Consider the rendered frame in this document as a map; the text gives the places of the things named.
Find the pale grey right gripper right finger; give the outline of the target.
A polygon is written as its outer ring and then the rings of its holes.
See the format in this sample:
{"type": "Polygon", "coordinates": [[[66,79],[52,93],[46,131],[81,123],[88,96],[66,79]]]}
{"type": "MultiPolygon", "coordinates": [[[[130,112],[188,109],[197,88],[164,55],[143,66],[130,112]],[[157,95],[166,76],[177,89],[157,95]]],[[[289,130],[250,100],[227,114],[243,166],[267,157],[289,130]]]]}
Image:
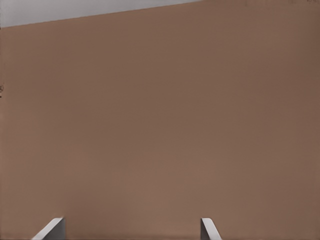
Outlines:
{"type": "Polygon", "coordinates": [[[200,219],[200,239],[222,240],[222,237],[211,218],[200,219]]]}

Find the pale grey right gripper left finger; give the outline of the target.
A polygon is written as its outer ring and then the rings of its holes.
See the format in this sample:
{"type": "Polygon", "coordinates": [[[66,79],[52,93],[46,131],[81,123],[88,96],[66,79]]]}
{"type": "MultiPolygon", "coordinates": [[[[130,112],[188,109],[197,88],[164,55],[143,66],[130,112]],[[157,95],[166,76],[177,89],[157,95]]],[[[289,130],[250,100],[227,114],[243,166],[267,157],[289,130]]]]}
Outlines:
{"type": "Polygon", "coordinates": [[[66,240],[66,220],[64,217],[52,219],[31,240],[66,240]]]}

